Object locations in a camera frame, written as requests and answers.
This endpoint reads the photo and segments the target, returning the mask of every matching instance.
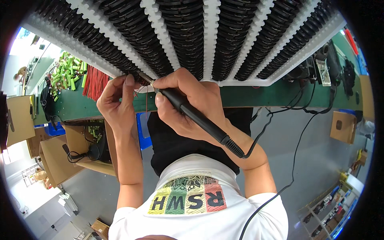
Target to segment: green table surface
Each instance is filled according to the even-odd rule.
[[[349,58],[352,49],[343,36],[336,35],[334,43],[342,49],[343,53]],[[227,86],[221,87],[221,97],[223,107],[258,107],[258,106],[285,106],[297,94],[300,87],[298,82],[290,83],[288,81],[279,80],[269,87],[253,88],[251,86]],[[304,94],[297,106],[305,106],[312,94],[313,84],[307,84],[304,88]],[[357,76],[353,91],[361,93],[360,79]],[[96,118],[101,116],[96,107],[96,102],[82,96],[83,89],[81,86],[76,87],[75,91],[63,90],[55,104],[55,114],[60,116],[64,121],[81,118]],[[355,95],[349,99],[344,93],[343,83],[338,86],[337,95],[333,104],[334,108],[362,110],[362,97],[360,96],[359,104],[356,103]],[[133,104],[136,112],[156,111],[154,103],[155,93],[139,93],[134,98]],[[327,108],[329,106],[329,87],[323,87],[316,83],[313,99],[309,107]],[[45,115],[39,103],[38,115],[34,120],[34,124],[46,123]]]

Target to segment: red wire bundle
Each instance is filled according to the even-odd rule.
[[[95,102],[109,81],[109,76],[97,68],[88,65],[87,79],[83,90],[83,96],[93,99]]]

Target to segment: black pants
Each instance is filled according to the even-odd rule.
[[[249,136],[251,136],[252,112],[253,108],[224,109],[225,117],[229,119],[232,125]],[[158,176],[174,161],[193,153],[210,157],[225,164],[236,175],[240,173],[239,167],[227,156],[223,149],[205,141],[178,135],[171,127],[160,120],[157,112],[150,114],[147,125],[154,152],[151,165]]]

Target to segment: hand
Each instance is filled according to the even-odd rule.
[[[115,136],[130,136],[136,122],[133,108],[133,90],[140,87],[131,74],[108,81],[97,100],[97,108],[110,124]]]
[[[199,82],[188,70],[179,68],[170,75],[157,79],[153,86],[160,89],[178,87],[187,96],[192,106],[202,112],[223,131],[227,132],[227,129],[232,126],[224,116],[220,88],[216,83]],[[160,92],[156,94],[155,104],[159,118],[178,135],[195,140],[204,140],[213,145],[221,146],[217,140],[189,117],[178,112]]]

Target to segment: soldering iron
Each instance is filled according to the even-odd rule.
[[[151,77],[140,71],[138,73],[140,77],[149,82],[149,84],[153,87],[153,83],[155,81]],[[216,139],[220,144],[224,145],[239,158],[246,159],[251,155],[251,152],[255,147],[258,138],[265,131],[266,126],[271,122],[272,119],[271,116],[269,123],[264,127],[261,134],[256,137],[248,153],[244,154],[243,150],[228,136],[228,134],[226,134],[226,132],[224,132],[221,128],[219,128],[216,124],[209,120],[194,106],[192,106],[189,103],[187,96],[183,95],[180,90],[178,90],[177,88],[159,89],[155,87],[153,87],[153,89],[155,90],[155,93],[161,92],[164,96],[166,96],[171,102],[171,104],[174,106],[174,108],[177,109],[177,111],[192,119],[192,121],[194,121],[197,125],[199,125],[207,133],[209,133],[214,139]]]

